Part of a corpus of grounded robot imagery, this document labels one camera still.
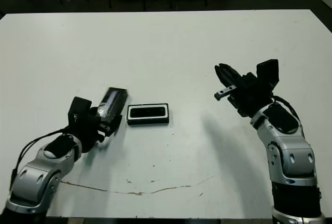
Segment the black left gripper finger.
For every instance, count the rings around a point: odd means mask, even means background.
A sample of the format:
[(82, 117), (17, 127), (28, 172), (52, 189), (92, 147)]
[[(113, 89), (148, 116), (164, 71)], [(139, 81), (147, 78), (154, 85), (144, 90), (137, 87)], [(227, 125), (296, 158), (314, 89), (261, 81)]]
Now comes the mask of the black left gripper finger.
[(122, 115), (116, 115), (111, 121), (101, 122), (101, 132), (105, 135), (112, 135), (120, 126)]
[(91, 107), (90, 108), (90, 118), (92, 121), (101, 121), (102, 117), (100, 116), (98, 112), (98, 107)]

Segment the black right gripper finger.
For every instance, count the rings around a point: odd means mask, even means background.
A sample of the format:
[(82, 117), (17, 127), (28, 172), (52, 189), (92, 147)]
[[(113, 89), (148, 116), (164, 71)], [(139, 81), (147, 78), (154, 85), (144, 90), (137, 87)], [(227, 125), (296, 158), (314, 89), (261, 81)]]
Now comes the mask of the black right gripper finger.
[(219, 80), (224, 86), (237, 86), (241, 75), (230, 65), (221, 63), (219, 65)]
[(215, 65), (215, 72), (219, 81), (225, 86), (229, 87), (233, 82), (233, 68), (229, 65)]

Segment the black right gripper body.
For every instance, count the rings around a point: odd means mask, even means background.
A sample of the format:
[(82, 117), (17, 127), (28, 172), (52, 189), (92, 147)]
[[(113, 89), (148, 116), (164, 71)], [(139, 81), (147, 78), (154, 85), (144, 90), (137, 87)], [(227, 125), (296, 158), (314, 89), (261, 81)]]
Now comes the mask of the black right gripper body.
[(220, 101), (227, 97), (241, 117), (253, 117), (261, 108), (272, 103), (270, 91), (260, 84), (253, 73), (242, 75), (238, 83), (216, 92), (215, 99)]

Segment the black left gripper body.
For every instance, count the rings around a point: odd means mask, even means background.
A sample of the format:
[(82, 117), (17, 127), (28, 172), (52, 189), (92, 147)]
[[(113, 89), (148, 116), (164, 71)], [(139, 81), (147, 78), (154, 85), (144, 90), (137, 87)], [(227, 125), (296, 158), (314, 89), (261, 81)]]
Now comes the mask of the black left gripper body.
[(68, 113), (68, 133), (74, 135), (81, 142), (82, 153), (88, 153), (96, 144), (102, 143), (106, 137), (101, 132), (101, 122), (111, 121), (113, 118), (102, 118), (101, 121), (92, 121), (90, 110), (83, 113)]

